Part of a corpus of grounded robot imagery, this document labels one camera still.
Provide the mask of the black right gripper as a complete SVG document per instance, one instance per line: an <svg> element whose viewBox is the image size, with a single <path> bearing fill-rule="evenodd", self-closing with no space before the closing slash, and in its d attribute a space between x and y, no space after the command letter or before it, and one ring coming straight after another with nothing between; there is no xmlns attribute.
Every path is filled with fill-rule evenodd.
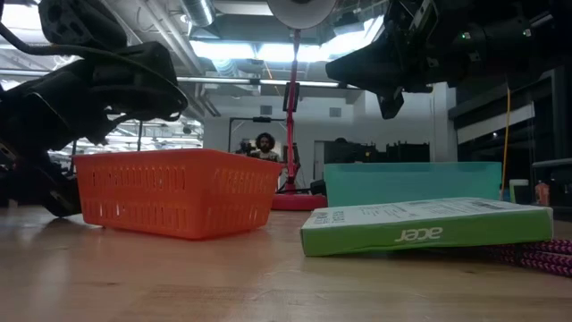
<svg viewBox="0 0 572 322"><path fill-rule="evenodd" d="M377 95L384 120L404 104L402 90L426 92L430 84L451 83L444 62L450 44L444 24L451 2L391 1L386 26L390 45L382 39L325 65L327 76Z"/></svg>

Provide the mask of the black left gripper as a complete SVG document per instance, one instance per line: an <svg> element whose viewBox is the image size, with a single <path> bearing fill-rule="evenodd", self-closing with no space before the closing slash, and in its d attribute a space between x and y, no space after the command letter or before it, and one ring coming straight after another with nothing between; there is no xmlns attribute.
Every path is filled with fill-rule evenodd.
<svg viewBox="0 0 572 322"><path fill-rule="evenodd" d="M15 156L59 150L86 135L88 88L20 85L1 93L1 143ZM8 196L36 204L57 217L81 212L77 178L66 176L48 154L18 160L8 172Z"/></svg>

